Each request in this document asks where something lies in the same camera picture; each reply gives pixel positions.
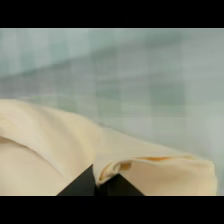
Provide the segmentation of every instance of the cream fabric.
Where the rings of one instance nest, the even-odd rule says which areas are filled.
[[[56,195],[94,162],[145,195],[215,195],[212,162],[101,128],[64,111],[0,100],[0,195]]]

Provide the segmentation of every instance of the checkered fabric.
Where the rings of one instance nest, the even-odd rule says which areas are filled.
[[[0,29],[0,97],[212,159],[224,194],[223,29]]]

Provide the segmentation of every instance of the blurry background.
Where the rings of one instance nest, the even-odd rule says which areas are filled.
[[[224,30],[1,28],[0,97],[214,161],[224,195]]]

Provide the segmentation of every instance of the beige cloth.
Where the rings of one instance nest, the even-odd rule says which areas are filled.
[[[145,195],[215,195],[212,162],[102,128],[64,111],[0,100],[0,195],[57,195],[94,162]]]

